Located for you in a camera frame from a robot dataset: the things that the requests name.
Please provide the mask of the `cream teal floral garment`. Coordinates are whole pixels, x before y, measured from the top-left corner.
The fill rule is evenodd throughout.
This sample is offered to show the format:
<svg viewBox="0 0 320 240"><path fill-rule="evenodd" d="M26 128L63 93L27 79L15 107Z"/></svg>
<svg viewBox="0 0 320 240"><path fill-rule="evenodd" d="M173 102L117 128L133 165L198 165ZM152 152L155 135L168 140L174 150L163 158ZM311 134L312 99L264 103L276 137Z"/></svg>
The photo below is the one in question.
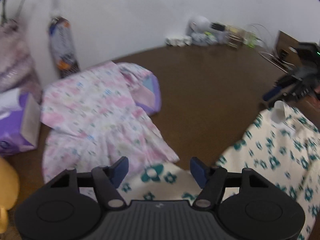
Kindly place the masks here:
<svg viewBox="0 0 320 240"><path fill-rule="evenodd" d="M309 238L319 213L319 130L299 109L277 101L272 109L261 111L217 165L229 172L252 168L285 192L305 212L299 239ZM200 191L191 173L172 163L150 166L119 187L127 202L193 202Z"/></svg>

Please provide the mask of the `brown wooden box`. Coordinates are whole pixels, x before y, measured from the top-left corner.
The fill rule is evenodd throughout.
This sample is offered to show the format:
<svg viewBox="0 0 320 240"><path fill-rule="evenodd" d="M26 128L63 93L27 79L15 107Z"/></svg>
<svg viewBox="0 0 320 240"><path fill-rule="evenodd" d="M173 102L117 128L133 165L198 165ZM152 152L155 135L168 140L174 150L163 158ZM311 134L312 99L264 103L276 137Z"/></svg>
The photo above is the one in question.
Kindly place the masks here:
<svg viewBox="0 0 320 240"><path fill-rule="evenodd" d="M302 62L295 51L298 41L282 31L278 31L275 44L275 55L283 62L290 63L295 67L300 67Z"/></svg>

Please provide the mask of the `pink floral garment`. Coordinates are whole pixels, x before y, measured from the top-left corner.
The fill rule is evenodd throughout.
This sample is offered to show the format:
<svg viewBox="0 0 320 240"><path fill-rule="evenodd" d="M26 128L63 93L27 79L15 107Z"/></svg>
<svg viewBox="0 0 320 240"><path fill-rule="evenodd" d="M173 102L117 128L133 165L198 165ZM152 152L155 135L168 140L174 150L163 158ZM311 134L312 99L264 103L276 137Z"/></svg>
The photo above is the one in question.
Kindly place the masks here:
<svg viewBox="0 0 320 240"><path fill-rule="evenodd" d="M51 84L43 94L41 121L50 127L42 174L50 181L68 168L89 172L129 159L129 173L178 155L136 105L133 93L151 76L134 63L108 62Z"/></svg>

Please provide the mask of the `clear glass container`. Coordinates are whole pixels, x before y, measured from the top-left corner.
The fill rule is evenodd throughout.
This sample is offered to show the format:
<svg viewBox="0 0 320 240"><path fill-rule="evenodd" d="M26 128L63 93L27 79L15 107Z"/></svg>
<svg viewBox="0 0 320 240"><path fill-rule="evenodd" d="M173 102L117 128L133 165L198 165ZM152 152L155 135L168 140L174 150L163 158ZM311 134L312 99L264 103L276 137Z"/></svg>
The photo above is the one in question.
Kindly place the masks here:
<svg viewBox="0 0 320 240"><path fill-rule="evenodd" d="M227 31L227 44L235 49L239 49L243 43L245 38L245 31L242 28L238 28L232 25L226 26Z"/></svg>

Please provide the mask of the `black lid jar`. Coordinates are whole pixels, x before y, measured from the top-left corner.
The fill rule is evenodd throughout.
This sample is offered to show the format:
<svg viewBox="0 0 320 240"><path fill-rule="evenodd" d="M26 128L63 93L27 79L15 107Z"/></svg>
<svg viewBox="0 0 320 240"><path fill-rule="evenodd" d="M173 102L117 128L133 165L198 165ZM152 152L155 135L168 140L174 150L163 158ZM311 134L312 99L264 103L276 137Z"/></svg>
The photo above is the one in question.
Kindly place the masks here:
<svg viewBox="0 0 320 240"><path fill-rule="evenodd" d="M213 22L210 27L219 44L226 44L229 34L226 25Z"/></svg>

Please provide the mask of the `green white small box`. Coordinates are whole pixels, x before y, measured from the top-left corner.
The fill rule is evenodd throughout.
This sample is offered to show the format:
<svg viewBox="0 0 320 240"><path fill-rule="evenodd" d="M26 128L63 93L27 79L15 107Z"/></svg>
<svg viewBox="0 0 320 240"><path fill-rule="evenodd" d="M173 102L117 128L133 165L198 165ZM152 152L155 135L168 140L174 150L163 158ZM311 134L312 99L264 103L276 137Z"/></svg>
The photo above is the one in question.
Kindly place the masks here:
<svg viewBox="0 0 320 240"><path fill-rule="evenodd" d="M204 34L204 41L208 45L214 45L218 43L216 37L212 33L206 31L203 34Z"/></svg>

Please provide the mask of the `yellow mug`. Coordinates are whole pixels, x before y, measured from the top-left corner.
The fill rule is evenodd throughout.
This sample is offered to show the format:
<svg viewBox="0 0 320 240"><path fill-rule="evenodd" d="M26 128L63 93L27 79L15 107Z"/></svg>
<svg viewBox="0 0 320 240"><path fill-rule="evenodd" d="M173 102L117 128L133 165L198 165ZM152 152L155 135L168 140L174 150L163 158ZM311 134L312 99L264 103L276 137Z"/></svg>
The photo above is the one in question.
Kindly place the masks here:
<svg viewBox="0 0 320 240"><path fill-rule="evenodd" d="M1 205L1 233L8 228L8 210L17 202L20 191L20 181L16 170L1 157L0 162L0 205Z"/></svg>

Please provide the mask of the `white power strip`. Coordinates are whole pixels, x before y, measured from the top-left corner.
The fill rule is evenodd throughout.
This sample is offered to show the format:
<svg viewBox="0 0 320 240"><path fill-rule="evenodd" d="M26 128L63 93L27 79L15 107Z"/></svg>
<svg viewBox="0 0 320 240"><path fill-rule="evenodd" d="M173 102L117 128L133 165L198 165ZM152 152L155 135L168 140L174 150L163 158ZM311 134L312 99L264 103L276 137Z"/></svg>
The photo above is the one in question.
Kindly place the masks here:
<svg viewBox="0 0 320 240"><path fill-rule="evenodd" d="M192 38L190 36L177 36L177 37L167 37L165 43L172 47L184 47L192 45Z"/></svg>

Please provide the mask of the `purple tissue pack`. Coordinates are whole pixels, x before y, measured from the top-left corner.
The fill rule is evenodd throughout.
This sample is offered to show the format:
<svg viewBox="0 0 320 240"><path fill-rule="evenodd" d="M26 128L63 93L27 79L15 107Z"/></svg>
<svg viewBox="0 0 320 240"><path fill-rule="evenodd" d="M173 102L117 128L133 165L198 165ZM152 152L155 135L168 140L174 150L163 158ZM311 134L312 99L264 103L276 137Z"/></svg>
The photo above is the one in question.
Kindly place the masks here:
<svg viewBox="0 0 320 240"><path fill-rule="evenodd" d="M1 156L37 148L41 107L19 88L1 94Z"/></svg>

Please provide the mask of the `pink patterned vase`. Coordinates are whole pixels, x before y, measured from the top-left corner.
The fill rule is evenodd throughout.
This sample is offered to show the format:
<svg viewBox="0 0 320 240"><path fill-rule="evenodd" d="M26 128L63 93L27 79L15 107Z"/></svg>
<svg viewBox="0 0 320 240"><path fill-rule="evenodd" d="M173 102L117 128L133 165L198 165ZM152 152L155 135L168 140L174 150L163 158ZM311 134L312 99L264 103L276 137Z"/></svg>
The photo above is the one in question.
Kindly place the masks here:
<svg viewBox="0 0 320 240"><path fill-rule="evenodd" d="M9 20L1 25L1 92L13 88L35 96L42 90L28 45L17 22Z"/></svg>

